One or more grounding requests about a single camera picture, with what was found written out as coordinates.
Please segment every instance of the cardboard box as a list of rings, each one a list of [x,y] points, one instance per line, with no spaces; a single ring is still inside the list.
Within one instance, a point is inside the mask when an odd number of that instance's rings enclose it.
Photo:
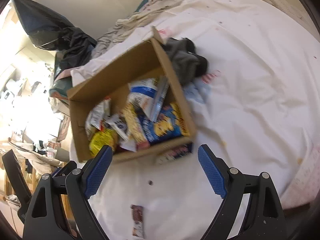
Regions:
[[[178,103],[190,136],[167,140],[137,152],[115,153],[113,161],[130,160],[151,153],[158,154],[192,141],[196,127],[191,118],[191,111],[170,59],[162,49],[160,42],[162,41],[158,32],[154,31],[153,38],[131,48],[95,76],[68,90],[72,133],[79,161],[92,158],[84,129],[84,123],[90,110],[105,96],[109,96],[111,98],[111,113],[117,113],[125,106],[129,93],[128,83],[163,74],[166,75],[170,83],[164,105],[171,102]]]

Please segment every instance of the metal screw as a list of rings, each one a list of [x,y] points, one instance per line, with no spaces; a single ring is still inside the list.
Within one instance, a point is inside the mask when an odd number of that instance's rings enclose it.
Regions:
[[[231,168],[230,169],[230,172],[232,173],[232,174],[238,174],[238,169],[236,169],[236,168]]]
[[[42,179],[48,179],[48,178],[49,178],[49,176],[50,176],[50,175],[49,175],[48,173],[43,174],[43,175],[42,175]]]
[[[263,172],[263,173],[262,173],[262,177],[264,177],[265,179],[268,179],[270,176],[269,176],[269,174],[268,174],[268,173]]]
[[[72,174],[73,174],[73,175],[78,175],[78,174],[80,174],[80,172],[81,172],[81,169],[74,169],[74,170],[72,171]]]

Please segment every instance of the yellow snack bag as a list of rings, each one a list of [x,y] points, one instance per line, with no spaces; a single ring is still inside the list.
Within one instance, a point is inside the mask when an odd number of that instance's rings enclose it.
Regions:
[[[113,129],[104,129],[94,134],[89,144],[93,156],[96,156],[104,145],[109,145],[115,151],[118,143],[118,134]]]

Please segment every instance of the box flap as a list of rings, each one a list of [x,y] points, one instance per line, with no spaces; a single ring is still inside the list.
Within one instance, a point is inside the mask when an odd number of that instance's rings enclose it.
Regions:
[[[161,36],[160,36],[158,30],[156,29],[156,27],[151,26],[151,30],[152,30],[152,32],[153,32],[153,37],[154,37],[157,41],[159,41],[161,44],[164,44],[163,39],[161,38]]]
[[[180,110],[181,110],[183,119],[187,124],[190,135],[191,135],[191,137],[194,137],[194,135],[196,134],[196,125],[191,118],[191,116],[192,116],[191,109],[190,109],[190,107],[186,101],[186,98],[183,94],[178,77],[172,68],[171,61],[170,61],[168,55],[166,54],[166,52],[162,49],[161,45],[159,44],[159,42],[156,39],[151,38],[151,42],[152,42],[154,50],[158,56],[158,59],[162,65],[164,73],[170,82],[170,86],[171,86],[172,90],[174,91],[175,98],[177,100],[178,105],[180,106]]]

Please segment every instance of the crumpled blanket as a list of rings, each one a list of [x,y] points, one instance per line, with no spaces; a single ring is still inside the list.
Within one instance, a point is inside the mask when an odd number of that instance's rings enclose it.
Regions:
[[[133,13],[127,19],[117,20],[116,24],[109,28],[107,33],[98,39],[96,47],[91,52],[91,57],[99,57],[118,42],[124,41],[135,28],[149,24],[159,13],[180,5],[182,1],[183,0],[149,0],[138,12]],[[286,0],[263,1],[283,11],[320,41],[320,35],[306,12],[302,12],[294,6],[291,6]]]
[[[149,0],[139,12],[133,13],[127,19],[117,20],[116,24],[98,39],[96,47],[91,52],[91,57],[99,57],[118,42],[124,41],[136,28],[151,23],[159,13],[180,5],[182,1]]]

